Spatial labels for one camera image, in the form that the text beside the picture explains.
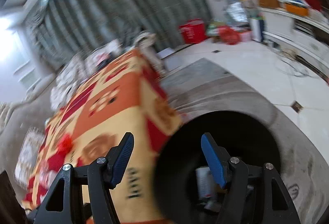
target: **white tile floor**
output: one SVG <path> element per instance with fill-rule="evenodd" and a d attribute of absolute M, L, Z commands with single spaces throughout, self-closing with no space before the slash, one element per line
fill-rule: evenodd
<path fill-rule="evenodd" d="M 254 41 L 230 46 L 206 40 L 176 55 L 181 58 L 182 65 L 172 72 L 205 57 L 250 85 L 289 117 L 329 164 L 329 86 L 314 72 L 284 59 L 310 75 L 294 76 L 291 66 L 268 47 Z M 294 101 L 304 107 L 299 114 L 290 107 Z"/>

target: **tablecloth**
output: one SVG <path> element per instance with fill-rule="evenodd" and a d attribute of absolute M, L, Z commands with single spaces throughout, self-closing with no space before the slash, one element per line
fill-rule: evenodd
<path fill-rule="evenodd" d="M 121 184 L 111 190 L 118 217 L 121 223 L 166 223 L 155 205 L 153 171 L 161 148 L 182 121 L 168 106 L 157 78 L 139 50 L 133 49 L 81 85 L 46 127 L 23 206 L 34 209 L 46 195 L 39 178 L 42 164 L 47 162 L 49 170 L 56 172 L 65 163 L 88 165 L 131 132 L 133 153 Z M 73 148 L 63 156 L 57 153 L 57 145 L 65 134 L 71 136 Z M 83 200 L 89 202 L 87 186 L 83 186 Z"/>

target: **silver bolt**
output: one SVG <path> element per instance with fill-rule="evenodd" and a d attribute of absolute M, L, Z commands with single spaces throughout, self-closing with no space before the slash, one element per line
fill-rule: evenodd
<path fill-rule="evenodd" d="M 63 170 L 64 171 L 67 171 L 67 170 L 70 170 L 70 169 L 71 169 L 71 165 L 70 164 L 63 165 Z"/>
<path fill-rule="evenodd" d="M 239 163 L 240 160 L 237 157 L 231 157 L 230 161 L 231 161 L 231 163 L 237 164 L 237 163 Z"/>
<path fill-rule="evenodd" d="M 274 166 L 271 163 L 266 163 L 265 167 L 269 170 L 272 170 L 274 168 Z"/>
<path fill-rule="evenodd" d="M 99 157 L 99 158 L 97 158 L 97 163 L 98 164 L 104 164 L 105 161 L 106 161 L 105 157 Z"/>

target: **carpet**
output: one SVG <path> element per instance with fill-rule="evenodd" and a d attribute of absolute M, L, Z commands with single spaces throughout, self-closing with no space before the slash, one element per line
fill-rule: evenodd
<path fill-rule="evenodd" d="M 168 102 L 187 123 L 214 111 L 252 116 L 273 135 L 281 177 L 302 224 L 316 223 L 329 204 L 329 167 L 322 155 L 280 110 L 219 65 L 202 58 L 162 79 Z"/>

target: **curtain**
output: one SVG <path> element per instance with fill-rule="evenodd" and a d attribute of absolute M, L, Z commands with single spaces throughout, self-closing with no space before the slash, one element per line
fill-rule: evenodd
<path fill-rule="evenodd" d="M 157 34 L 156 50 L 183 44 L 178 27 L 211 18 L 205 0 L 40 0 L 25 24 L 33 46 L 54 69 L 119 38 L 131 46 L 138 33 Z"/>

